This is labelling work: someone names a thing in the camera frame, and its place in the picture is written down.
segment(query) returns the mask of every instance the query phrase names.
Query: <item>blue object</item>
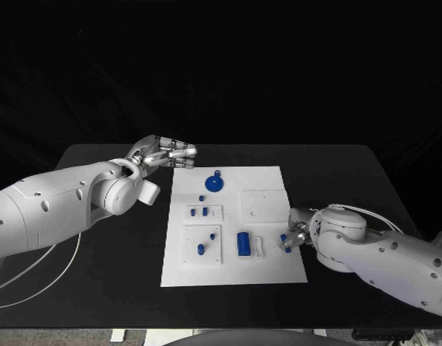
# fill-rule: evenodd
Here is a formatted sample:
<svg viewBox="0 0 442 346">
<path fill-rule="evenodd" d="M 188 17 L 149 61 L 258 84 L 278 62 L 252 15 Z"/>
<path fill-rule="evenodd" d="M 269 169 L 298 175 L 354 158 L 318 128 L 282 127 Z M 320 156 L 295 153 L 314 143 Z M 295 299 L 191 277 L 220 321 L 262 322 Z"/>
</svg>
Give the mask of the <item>blue object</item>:
<svg viewBox="0 0 442 346">
<path fill-rule="evenodd" d="M 238 234 L 239 240 L 239 256 L 251 256 L 251 237 L 248 232 L 240 232 Z"/>
<path fill-rule="evenodd" d="M 206 188 L 212 191 L 212 192 L 219 192 L 222 191 L 222 188 L 225 186 L 225 181 L 222 179 L 222 172 L 216 171 L 214 175 L 212 177 L 207 178 L 206 181 Z"/>
<path fill-rule="evenodd" d="M 282 234 L 282 235 L 281 235 L 281 240 L 282 240 L 282 241 L 287 240 L 287 234 Z M 288 247 L 288 248 L 285 249 L 285 252 L 290 254 L 290 253 L 292 252 L 292 249 Z"/>
</svg>

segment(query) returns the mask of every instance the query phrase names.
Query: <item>blue block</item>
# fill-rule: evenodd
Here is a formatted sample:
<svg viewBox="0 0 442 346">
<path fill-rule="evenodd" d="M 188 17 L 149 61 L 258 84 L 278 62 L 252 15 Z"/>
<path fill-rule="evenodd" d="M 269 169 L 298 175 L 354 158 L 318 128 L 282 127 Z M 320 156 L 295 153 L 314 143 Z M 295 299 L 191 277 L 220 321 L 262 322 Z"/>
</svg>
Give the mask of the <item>blue block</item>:
<svg viewBox="0 0 442 346">
<path fill-rule="evenodd" d="M 282 234 L 282 235 L 281 235 L 281 240 L 282 240 L 282 241 L 287 240 L 287 234 Z M 292 249 L 288 247 L 288 248 L 285 249 L 285 252 L 290 254 L 290 253 L 292 252 Z"/>
<path fill-rule="evenodd" d="M 248 232 L 240 232 L 238 234 L 238 241 L 239 241 L 239 256 L 251 256 L 251 237 Z"/>
</svg>

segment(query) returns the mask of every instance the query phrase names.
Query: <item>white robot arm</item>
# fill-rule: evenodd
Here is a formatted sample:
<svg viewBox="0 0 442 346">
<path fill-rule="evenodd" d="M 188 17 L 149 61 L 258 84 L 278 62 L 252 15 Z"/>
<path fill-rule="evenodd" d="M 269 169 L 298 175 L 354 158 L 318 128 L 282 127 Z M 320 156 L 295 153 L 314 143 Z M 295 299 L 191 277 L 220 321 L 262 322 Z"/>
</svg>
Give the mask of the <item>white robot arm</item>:
<svg viewBox="0 0 442 346">
<path fill-rule="evenodd" d="M 60 243 L 136 200 L 152 205 L 160 187 L 144 180 L 160 166 L 193 168 L 197 148 L 148 136 L 125 159 L 34 175 L 0 191 L 0 258 Z"/>
<path fill-rule="evenodd" d="M 442 248 L 398 231 L 375 231 L 341 205 L 291 209 L 281 247 L 313 244 L 320 262 L 412 306 L 442 316 Z"/>
</svg>

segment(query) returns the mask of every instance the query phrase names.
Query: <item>floor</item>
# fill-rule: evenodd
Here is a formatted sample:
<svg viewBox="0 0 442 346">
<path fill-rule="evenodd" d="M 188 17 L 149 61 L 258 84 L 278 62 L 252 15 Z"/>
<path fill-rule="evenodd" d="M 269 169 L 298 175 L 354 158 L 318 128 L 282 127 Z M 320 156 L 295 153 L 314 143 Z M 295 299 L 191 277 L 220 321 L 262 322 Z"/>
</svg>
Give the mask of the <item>floor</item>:
<svg viewBox="0 0 442 346">
<path fill-rule="evenodd" d="M 346 340 L 357 345 L 386 346 L 388 342 L 360 342 L 352 338 L 353 329 L 329 329 L 329 336 L 334 339 Z M 110 344 L 112 331 L 102 329 L 0 329 L 0 346 L 109 346 L 109 345 L 144 345 L 147 330 L 129 330 L 125 342 Z"/>
</svg>

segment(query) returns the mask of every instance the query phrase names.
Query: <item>robotic hand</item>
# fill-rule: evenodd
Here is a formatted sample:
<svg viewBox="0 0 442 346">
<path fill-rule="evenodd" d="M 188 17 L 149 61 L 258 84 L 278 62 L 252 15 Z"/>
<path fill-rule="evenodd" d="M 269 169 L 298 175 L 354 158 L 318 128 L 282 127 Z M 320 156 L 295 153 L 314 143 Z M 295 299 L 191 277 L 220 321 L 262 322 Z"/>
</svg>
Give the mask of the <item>robotic hand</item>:
<svg viewBox="0 0 442 346">
<path fill-rule="evenodd" d="M 125 159 L 60 169 L 0 191 L 0 258 L 60 243 L 136 200 L 152 205 L 160 187 L 144 180 L 160 166 L 191 169 L 194 145 L 148 136 Z"/>
<path fill-rule="evenodd" d="M 310 244 L 330 269 L 356 272 L 369 285 L 442 316 L 442 248 L 398 231 L 369 229 L 366 219 L 346 208 L 353 207 L 291 209 L 281 248 Z"/>
</svg>

